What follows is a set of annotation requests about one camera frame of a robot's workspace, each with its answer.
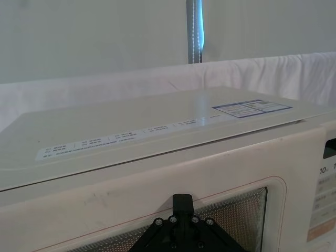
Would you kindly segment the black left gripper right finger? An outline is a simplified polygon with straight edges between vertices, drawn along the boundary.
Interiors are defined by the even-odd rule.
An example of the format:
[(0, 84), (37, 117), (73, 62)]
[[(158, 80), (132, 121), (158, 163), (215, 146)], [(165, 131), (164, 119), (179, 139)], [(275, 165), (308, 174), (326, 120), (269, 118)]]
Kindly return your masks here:
[(237, 243), (212, 218), (194, 214), (191, 195), (183, 195), (183, 251), (236, 251)]

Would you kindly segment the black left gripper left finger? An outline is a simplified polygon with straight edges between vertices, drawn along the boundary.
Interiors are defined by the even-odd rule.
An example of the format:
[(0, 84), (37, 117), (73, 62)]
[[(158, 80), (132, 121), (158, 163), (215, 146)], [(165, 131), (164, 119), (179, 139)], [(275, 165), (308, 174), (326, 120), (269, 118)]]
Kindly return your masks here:
[(184, 236), (184, 195), (172, 197), (173, 214), (156, 218), (132, 246), (133, 251), (178, 251)]

